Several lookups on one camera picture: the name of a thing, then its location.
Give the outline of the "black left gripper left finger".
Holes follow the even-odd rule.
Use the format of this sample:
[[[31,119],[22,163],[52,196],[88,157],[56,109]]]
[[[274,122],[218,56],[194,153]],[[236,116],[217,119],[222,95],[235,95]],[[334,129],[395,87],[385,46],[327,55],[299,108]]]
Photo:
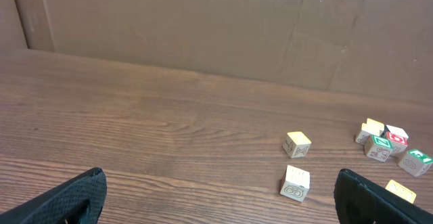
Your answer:
[[[96,224],[107,196],[106,175],[95,167],[1,214],[2,224]]]

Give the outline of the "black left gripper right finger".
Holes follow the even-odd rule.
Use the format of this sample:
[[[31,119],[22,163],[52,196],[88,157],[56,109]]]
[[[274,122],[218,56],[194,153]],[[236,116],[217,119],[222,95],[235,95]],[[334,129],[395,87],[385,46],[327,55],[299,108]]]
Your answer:
[[[334,200],[341,224],[432,224],[432,214],[350,169],[341,169]]]

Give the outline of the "wooden block with E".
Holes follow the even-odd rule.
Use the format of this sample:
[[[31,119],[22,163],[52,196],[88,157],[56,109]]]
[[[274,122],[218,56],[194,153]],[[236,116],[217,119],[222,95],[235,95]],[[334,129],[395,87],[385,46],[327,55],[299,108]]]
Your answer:
[[[287,165],[281,180],[280,194],[303,202],[310,190],[311,175],[308,171]]]

